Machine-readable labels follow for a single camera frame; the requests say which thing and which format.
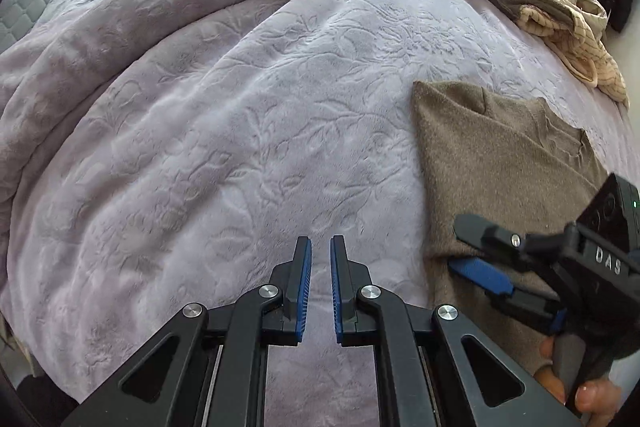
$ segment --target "lavender blanket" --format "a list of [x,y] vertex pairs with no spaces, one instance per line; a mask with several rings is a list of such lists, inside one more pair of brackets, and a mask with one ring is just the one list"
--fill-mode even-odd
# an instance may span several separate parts
[[2,313],[82,400],[309,235],[305,342],[271,351],[266,424],[375,425],[372,352],[335,344],[329,238],[428,303],[417,79],[545,96],[640,181],[625,110],[486,0],[101,0],[0,55]]

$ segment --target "beige quilted jacket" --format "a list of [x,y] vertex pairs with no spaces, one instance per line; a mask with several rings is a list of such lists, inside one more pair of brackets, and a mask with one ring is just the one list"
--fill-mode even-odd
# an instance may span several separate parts
[[[574,27],[567,27],[546,14],[532,13],[537,25],[546,26],[544,34],[539,36],[576,78],[587,86],[598,87],[628,107],[625,81],[601,41],[607,26],[604,8],[597,0],[558,1],[571,10]],[[527,20],[519,21],[518,25],[526,30]]]

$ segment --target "brown sweater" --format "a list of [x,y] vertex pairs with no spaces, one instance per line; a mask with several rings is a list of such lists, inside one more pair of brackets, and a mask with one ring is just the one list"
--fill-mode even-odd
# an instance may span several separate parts
[[[494,311],[481,289],[449,274],[448,256],[478,255],[456,240],[453,220],[470,212],[521,234],[561,232],[607,172],[585,131],[562,121],[542,98],[514,100],[461,82],[415,82],[412,110],[426,188],[432,304],[459,307],[533,372],[542,364],[542,336]],[[510,275],[548,289],[535,275]]]

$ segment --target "fingernail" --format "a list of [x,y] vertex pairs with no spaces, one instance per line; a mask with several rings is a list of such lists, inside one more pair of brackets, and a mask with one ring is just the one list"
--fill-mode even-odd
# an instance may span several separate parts
[[564,399],[564,393],[562,391],[556,391],[555,393],[552,393],[555,397],[556,400],[558,400],[558,402],[560,402],[562,405],[566,404],[566,400]]
[[575,394],[575,401],[579,402],[581,406],[588,407],[595,400],[597,392],[596,386],[584,385]]

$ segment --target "white wall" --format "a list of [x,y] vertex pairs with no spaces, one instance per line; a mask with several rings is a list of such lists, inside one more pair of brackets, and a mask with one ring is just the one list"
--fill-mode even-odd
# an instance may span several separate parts
[[634,0],[631,15],[622,33],[607,30],[605,47],[626,82],[629,94],[629,119],[636,136],[640,137],[640,0]]

